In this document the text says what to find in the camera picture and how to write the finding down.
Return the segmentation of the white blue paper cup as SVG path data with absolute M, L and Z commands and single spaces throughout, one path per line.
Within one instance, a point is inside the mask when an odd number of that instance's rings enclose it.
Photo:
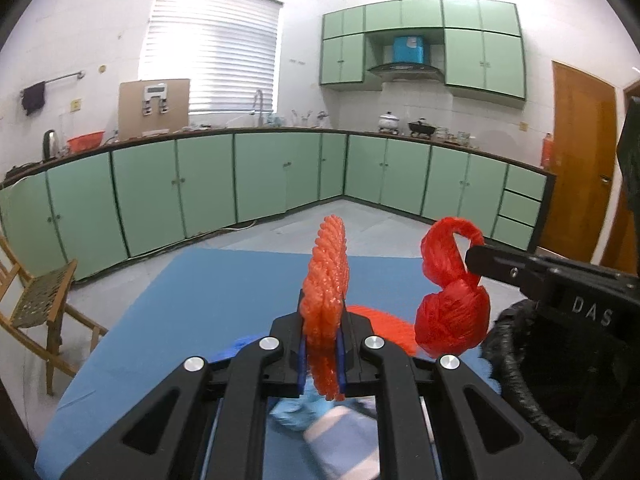
M 375 418 L 337 405 L 311 424 L 303 437 L 324 478 L 380 478 L 378 422 Z

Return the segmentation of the white window blind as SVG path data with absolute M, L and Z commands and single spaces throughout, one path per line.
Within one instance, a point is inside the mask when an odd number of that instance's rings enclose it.
M 142 79 L 189 79 L 192 114 L 273 109 L 279 63 L 277 0 L 155 0 L 144 34 Z

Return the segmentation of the range hood with blue film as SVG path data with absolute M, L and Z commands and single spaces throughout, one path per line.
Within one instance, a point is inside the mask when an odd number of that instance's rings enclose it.
M 383 82 L 432 80 L 445 82 L 441 68 L 432 64 L 431 48 L 421 36 L 372 39 L 373 60 L 368 73 Z

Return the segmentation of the orange foam net on table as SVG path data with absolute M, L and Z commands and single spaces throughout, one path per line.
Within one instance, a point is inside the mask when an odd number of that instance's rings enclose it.
M 419 348 L 414 338 L 414 326 L 411 323 L 387 312 L 365 306 L 348 306 L 347 311 L 367 318 L 375 335 L 397 344 L 408 356 L 418 354 Z

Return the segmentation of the red fire extinguisher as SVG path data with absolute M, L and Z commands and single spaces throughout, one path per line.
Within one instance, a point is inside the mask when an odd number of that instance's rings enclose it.
M 547 132 L 542 140 L 542 150 L 540 158 L 540 166 L 544 169 L 549 169 L 551 166 L 551 159 L 553 154 L 554 140 L 550 132 Z

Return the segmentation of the black wok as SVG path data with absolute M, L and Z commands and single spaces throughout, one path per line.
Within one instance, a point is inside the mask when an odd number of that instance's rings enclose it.
M 424 118 L 420 118 L 414 122 L 408 122 L 408 127 L 410 136 L 414 136 L 415 138 L 429 139 L 436 131 L 436 127 L 430 125 Z

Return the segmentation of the kitchen faucet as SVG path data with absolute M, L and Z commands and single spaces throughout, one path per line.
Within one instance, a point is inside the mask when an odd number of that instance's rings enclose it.
M 264 92 L 262 92 L 262 89 L 257 89 L 255 91 L 253 115 L 256 117 L 257 127 L 262 127 L 264 125 Z

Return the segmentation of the wall towel bar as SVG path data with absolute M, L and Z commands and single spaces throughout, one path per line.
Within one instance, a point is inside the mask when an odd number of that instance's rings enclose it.
M 86 72 L 84 70 L 76 70 L 76 72 L 73 72 L 73 73 L 69 73 L 69 74 L 57 76 L 57 77 L 54 77 L 54 78 L 46 79 L 42 83 L 43 84 L 53 84 L 54 82 L 58 82 L 58 81 L 61 81 L 61 80 L 64 80 L 64 79 L 70 79 L 70 78 L 75 78 L 77 80 L 81 80 L 85 76 L 86 76 Z

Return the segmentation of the red plastic basin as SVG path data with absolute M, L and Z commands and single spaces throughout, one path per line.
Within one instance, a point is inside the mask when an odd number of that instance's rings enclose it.
M 104 133 L 104 130 L 99 130 L 85 133 L 81 136 L 74 136 L 67 140 L 68 151 L 70 154 L 79 154 L 99 148 L 102 144 Z

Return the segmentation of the blue plastic bag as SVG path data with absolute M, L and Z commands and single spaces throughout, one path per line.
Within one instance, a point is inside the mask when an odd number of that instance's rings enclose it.
M 262 339 L 262 335 L 250 335 L 241 337 L 230 344 L 228 348 L 219 351 L 213 357 L 214 362 L 224 361 L 234 358 L 243 348 L 254 341 Z

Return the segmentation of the blue table mat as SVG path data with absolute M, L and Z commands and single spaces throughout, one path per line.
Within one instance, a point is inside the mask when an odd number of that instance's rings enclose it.
M 58 479 L 90 445 L 189 356 L 220 359 L 296 309 L 308 255 L 188 249 L 127 309 L 67 387 L 35 470 Z M 347 304 L 414 322 L 438 292 L 420 258 L 348 257 Z M 303 437 L 268 418 L 263 479 L 325 479 Z

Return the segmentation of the green lower kitchen cabinets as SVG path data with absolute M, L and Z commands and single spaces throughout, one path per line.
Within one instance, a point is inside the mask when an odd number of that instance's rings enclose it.
M 246 222 L 348 198 L 535 249 L 553 174 L 425 140 L 326 130 L 230 130 L 104 145 L 1 185 L 1 229 L 35 274 L 81 280 Z

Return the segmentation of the dark hanging towel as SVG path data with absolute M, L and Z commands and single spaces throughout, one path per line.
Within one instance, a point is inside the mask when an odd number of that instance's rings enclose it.
M 39 81 L 22 91 L 21 104 L 26 116 L 39 112 L 46 104 L 46 84 Z

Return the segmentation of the green upper wall cabinets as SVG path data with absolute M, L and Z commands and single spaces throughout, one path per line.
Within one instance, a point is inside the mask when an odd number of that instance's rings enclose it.
M 322 18 L 319 82 L 378 91 L 432 80 L 455 96 L 514 107 L 527 98 L 518 8 L 495 0 L 388 0 Z

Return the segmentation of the steel kettle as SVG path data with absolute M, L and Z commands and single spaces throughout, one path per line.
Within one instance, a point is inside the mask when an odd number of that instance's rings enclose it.
M 60 140 L 55 130 L 49 129 L 42 137 L 42 160 L 48 162 L 60 156 Z

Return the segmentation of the brown wooden door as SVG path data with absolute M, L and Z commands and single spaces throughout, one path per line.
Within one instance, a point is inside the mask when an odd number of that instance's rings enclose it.
M 540 246 L 588 262 L 598 244 L 614 176 L 616 96 L 599 78 L 554 62 L 555 184 Z

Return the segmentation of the cardboard box with water purifier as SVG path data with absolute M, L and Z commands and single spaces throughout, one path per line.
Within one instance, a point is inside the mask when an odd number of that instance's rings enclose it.
M 118 140 L 173 133 L 187 127 L 189 94 L 189 79 L 122 82 L 118 94 Z

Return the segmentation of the wooden chair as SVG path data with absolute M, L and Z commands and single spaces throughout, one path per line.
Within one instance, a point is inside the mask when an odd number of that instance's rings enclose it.
M 67 301 L 75 281 L 75 259 L 53 271 L 34 275 L 18 260 L 4 235 L 1 235 L 1 253 L 8 260 L 7 266 L 1 260 L 1 299 L 4 299 L 14 284 L 20 283 L 22 286 L 21 295 L 15 301 L 10 315 L 1 315 L 1 327 L 43 360 L 46 367 L 46 393 L 53 396 L 55 370 L 70 378 L 78 373 L 78 367 L 66 362 L 60 352 L 64 316 L 70 316 L 90 330 L 90 351 L 96 348 L 108 329 L 85 316 Z

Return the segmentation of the orange foam fruit net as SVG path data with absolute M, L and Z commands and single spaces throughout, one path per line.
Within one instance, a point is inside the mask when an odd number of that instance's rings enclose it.
M 328 401 L 345 399 L 338 385 L 336 343 L 348 283 L 345 226 L 331 214 L 320 224 L 299 303 L 310 374 Z

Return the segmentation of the black trash bag bin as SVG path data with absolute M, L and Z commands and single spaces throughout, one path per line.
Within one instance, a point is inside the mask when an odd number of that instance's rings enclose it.
M 639 477 L 639 370 L 606 342 L 550 322 L 532 300 L 480 345 L 501 396 L 584 479 Z

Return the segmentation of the white cooking pot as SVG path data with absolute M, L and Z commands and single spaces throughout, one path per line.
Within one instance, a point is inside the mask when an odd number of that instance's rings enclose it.
M 399 118 L 391 112 L 386 112 L 378 116 L 378 131 L 389 134 L 399 132 Z

